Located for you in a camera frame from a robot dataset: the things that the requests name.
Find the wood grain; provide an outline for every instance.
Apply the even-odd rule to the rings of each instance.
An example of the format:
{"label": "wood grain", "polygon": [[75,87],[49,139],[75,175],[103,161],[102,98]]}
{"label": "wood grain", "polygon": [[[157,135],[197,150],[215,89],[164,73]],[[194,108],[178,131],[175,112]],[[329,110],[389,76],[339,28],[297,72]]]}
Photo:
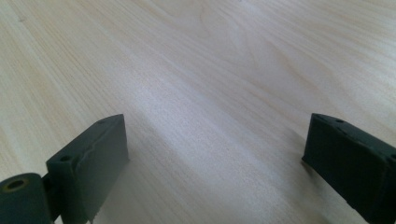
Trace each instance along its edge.
{"label": "wood grain", "polygon": [[392,0],[4,0],[0,37],[1,179],[125,115],[95,223],[364,223],[301,164],[310,114],[396,146]]}

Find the wooden table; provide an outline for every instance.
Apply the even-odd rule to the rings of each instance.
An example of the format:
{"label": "wooden table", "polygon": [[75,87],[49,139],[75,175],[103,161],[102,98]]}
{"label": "wooden table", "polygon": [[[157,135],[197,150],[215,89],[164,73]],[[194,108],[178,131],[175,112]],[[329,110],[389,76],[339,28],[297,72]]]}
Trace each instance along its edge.
{"label": "wooden table", "polygon": [[0,37],[1,179],[124,114],[95,224],[365,223],[302,165],[310,115],[396,146],[393,0],[3,0]]}

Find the light wood surface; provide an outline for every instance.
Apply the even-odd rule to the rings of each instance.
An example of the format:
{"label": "light wood surface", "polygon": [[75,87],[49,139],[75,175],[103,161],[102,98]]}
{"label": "light wood surface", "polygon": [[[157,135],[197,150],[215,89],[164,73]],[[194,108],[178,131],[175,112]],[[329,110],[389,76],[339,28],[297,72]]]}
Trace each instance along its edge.
{"label": "light wood surface", "polygon": [[2,0],[0,38],[1,179],[124,114],[95,224],[365,223],[301,164],[310,114],[396,146],[393,0]]}

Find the mounting hole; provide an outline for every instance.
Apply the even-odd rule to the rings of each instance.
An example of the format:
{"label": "mounting hole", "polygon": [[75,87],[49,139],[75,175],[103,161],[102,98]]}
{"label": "mounting hole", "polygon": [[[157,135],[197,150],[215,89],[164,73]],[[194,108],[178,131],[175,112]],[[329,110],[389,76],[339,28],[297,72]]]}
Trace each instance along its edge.
{"label": "mounting hole", "polygon": [[3,191],[10,193],[17,191],[19,189],[23,189],[29,181],[27,179],[16,179],[8,183],[4,188]]}
{"label": "mounting hole", "polygon": [[61,161],[70,161],[71,157],[69,156],[63,156],[61,157]]}

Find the black plastic part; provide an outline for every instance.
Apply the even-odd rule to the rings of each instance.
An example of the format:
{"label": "black plastic part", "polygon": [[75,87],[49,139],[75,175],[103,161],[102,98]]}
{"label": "black plastic part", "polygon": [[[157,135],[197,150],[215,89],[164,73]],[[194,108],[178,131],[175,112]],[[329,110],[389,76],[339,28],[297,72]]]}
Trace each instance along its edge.
{"label": "black plastic part", "polygon": [[0,224],[92,221],[128,160],[123,115],[101,119],[47,161],[43,178],[0,183]]}
{"label": "black plastic part", "polygon": [[396,148],[340,119],[313,114],[303,161],[369,223],[396,220]]}
{"label": "black plastic part", "polygon": [[93,220],[127,162],[123,115],[97,121],[51,157],[47,167],[61,188],[64,224]]}
{"label": "black plastic part", "polygon": [[16,175],[0,183],[0,223],[52,223],[40,175]]}

